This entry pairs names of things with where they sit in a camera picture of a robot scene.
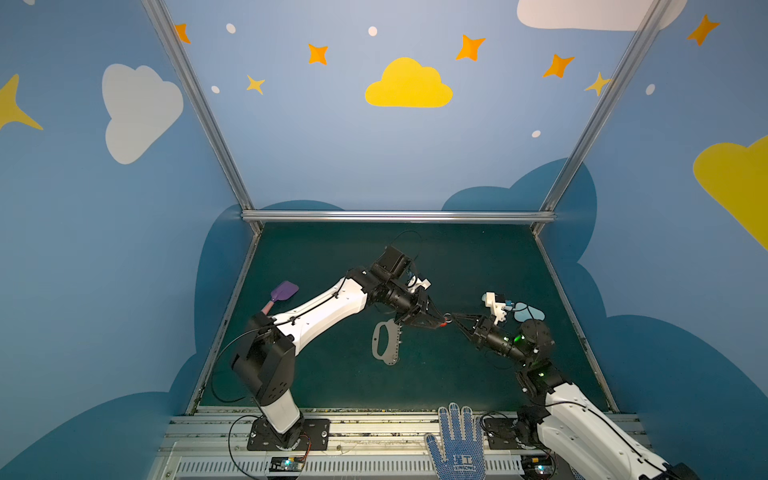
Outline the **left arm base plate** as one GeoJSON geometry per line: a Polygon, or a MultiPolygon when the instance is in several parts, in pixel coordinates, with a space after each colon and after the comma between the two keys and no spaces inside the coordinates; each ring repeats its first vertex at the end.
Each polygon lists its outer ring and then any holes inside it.
{"type": "Polygon", "coordinates": [[[278,433],[266,418],[253,422],[247,442],[248,451],[325,451],[328,448],[329,419],[301,418],[285,433],[278,433]]]}

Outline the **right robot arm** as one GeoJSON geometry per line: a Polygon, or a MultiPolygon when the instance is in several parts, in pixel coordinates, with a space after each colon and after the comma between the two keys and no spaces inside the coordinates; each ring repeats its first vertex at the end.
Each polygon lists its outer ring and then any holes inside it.
{"type": "Polygon", "coordinates": [[[551,360],[555,342],[540,319],[509,333],[493,316],[444,316],[478,349],[519,365],[515,376],[530,399],[517,411],[515,438],[565,460],[585,479],[696,479],[686,464],[673,465],[634,440],[563,376],[551,360]]]}

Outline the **key with red tag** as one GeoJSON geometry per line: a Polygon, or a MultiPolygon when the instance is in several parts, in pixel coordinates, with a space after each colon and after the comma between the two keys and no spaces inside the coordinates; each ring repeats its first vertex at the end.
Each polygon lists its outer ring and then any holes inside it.
{"type": "Polygon", "coordinates": [[[448,325],[451,325],[454,321],[454,317],[451,313],[445,313],[442,318],[442,323],[440,324],[441,328],[447,327],[448,325]]]}

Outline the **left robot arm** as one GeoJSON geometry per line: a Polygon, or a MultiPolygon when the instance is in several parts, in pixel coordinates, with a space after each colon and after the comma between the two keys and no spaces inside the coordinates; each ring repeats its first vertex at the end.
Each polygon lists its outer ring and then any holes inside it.
{"type": "Polygon", "coordinates": [[[291,387],[296,359],[310,343],[368,307],[393,311],[397,327],[437,329],[444,315],[428,295],[430,282],[411,268],[413,260],[389,246],[369,267],[348,270],[332,287],[276,315],[253,315],[234,342],[230,368],[253,395],[269,431],[289,443],[301,433],[304,416],[291,387]]]}

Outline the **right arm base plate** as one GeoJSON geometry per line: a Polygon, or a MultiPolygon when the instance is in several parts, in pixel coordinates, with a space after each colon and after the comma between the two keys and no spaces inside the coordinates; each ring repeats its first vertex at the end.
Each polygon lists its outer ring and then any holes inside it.
{"type": "Polygon", "coordinates": [[[481,426],[491,450],[534,450],[539,448],[535,433],[517,418],[484,416],[481,426]]]}

